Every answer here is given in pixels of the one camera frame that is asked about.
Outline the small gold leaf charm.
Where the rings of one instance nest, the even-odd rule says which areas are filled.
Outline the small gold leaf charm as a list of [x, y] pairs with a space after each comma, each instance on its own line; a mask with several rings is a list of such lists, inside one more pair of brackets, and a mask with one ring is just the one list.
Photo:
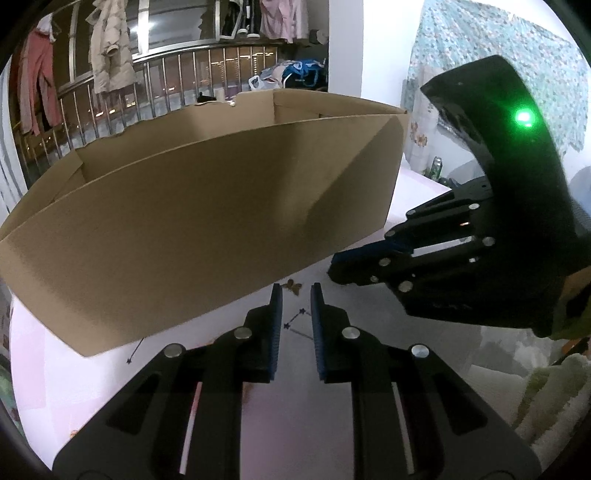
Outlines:
[[291, 279], [291, 278], [287, 279], [287, 281], [284, 282], [283, 285], [281, 285], [281, 286], [283, 287], [283, 289], [290, 291], [295, 296], [300, 295], [301, 288], [303, 288], [303, 284], [301, 284], [300, 282], [294, 281], [294, 279]]

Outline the green can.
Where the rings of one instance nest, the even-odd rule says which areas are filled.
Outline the green can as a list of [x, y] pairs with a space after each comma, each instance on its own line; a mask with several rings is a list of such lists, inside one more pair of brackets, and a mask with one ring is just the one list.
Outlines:
[[433, 162], [431, 164], [431, 168], [429, 169], [429, 178], [431, 180], [438, 182], [439, 179], [441, 178], [442, 170], [443, 170], [443, 160], [441, 157], [435, 156], [433, 159]]

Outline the brown cardboard box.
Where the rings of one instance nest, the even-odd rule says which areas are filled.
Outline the brown cardboard box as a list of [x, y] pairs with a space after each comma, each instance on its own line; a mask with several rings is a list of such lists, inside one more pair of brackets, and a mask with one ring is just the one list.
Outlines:
[[279, 89], [185, 107], [73, 150], [1, 227], [1, 277], [93, 356], [307, 268], [381, 230], [409, 117]]

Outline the floral patterned curtain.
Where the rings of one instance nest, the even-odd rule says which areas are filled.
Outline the floral patterned curtain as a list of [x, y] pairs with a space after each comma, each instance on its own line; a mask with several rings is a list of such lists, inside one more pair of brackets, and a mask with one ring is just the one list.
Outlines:
[[586, 164], [590, 65], [539, 1], [425, 1], [402, 100], [405, 157], [446, 172], [512, 147]]

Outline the metal balcony railing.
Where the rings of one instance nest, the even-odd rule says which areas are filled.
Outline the metal balcony railing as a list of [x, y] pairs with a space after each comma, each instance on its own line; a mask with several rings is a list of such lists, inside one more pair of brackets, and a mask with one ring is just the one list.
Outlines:
[[70, 151], [131, 125], [208, 98], [235, 98], [249, 90], [250, 78], [286, 58], [286, 48], [263, 39], [170, 45], [136, 58], [134, 84], [109, 94], [95, 92], [86, 72], [57, 88], [59, 124], [46, 125], [43, 108], [37, 108], [38, 135], [22, 131], [16, 91], [10, 90], [12, 134], [25, 184], [32, 185]]

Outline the beige hanging jacket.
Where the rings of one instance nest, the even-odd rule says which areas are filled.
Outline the beige hanging jacket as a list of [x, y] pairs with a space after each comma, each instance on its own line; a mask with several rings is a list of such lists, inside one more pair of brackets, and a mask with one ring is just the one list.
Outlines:
[[96, 94], [109, 94], [135, 83], [135, 70], [130, 48], [124, 0], [92, 3], [86, 18], [90, 25], [89, 62]]

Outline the pink hanging garment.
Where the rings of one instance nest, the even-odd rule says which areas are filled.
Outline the pink hanging garment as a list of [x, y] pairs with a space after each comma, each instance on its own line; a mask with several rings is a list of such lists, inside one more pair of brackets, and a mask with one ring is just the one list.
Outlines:
[[41, 108], [49, 128], [62, 122], [57, 87], [53, 72], [54, 42], [53, 14], [43, 16], [29, 32], [19, 58], [18, 102], [21, 132], [41, 133], [37, 119]]

